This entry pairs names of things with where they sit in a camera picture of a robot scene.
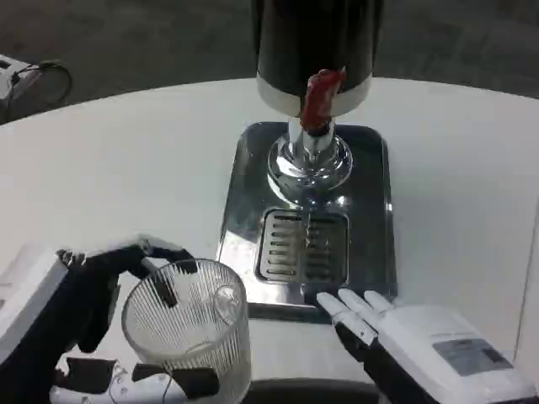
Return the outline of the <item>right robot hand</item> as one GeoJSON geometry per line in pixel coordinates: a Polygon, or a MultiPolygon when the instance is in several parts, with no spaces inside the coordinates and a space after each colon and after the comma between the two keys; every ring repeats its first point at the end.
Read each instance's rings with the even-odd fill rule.
{"type": "Polygon", "coordinates": [[[382,403],[538,401],[534,383],[454,311],[399,306],[374,290],[320,292],[317,301],[382,403]]]}

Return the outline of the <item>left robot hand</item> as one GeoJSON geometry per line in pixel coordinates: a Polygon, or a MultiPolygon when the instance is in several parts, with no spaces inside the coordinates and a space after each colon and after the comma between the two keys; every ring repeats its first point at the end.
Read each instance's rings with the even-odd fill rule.
{"type": "Polygon", "coordinates": [[[4,403],[191,403],[215,396],[213,369],[125,369],[93,352],[109,330],[129,273],[150,282],[157,300],[177,305],[154,260],[194,274],[195,258],[155,237],[101,252],[23,247],[1,275],[1,400],[4,403]]]}

